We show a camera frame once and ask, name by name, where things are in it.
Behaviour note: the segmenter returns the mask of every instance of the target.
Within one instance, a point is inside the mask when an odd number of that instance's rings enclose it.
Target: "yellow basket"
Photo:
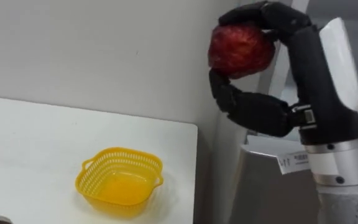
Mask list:
[[[129,218],[143,212],[153,190],[163,184],[161,171],[155,155],[112,147],[84,161],[75,187],[95,209]]]

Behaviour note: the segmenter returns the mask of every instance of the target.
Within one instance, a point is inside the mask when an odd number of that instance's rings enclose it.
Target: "sticker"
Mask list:
[[[310,169],[308,153],[306,151],[278,155],[277,161],[282,174]]]
[[[321,175],[339,175],[334,153],[310,154],[311,171]]]

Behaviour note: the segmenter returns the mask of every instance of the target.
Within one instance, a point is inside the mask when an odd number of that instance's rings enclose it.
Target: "robotic hand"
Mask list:
[[[358,223],[358,79],[341,19],[319,30],[309,17],[279,2],[227,12],[220,26],[253,22],[288,48],[299,102],[244,93],[214,69],[213,97],[233,122],[276,137],[299,127],[321,202],[319,222]]]
[[[276,137],[299,126],[306,145],[358,139],[358,113],[338,96],[337,88],[343,86],[334,83],[319,30],[309,17],[282,3],[264,1],[238,7],[219,18],[220,26],[245,22],[271,30],[270,35],[288,47],[299,102],[288,106],[272,96],[243,93],[212,69],[209,80],[221,111],[245,128]]]

